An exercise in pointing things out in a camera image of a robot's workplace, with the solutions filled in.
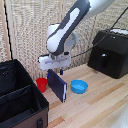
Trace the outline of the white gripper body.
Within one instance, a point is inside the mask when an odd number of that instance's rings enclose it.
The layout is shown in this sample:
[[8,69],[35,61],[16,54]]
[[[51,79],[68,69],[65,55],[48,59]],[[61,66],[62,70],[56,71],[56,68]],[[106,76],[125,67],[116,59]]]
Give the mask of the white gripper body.
[[46,54],[39,57],[39,67],[41,70],[49,70],[53,68],[66,67],[71,64],[70,53],[60,54],[54,56],[52,54]]

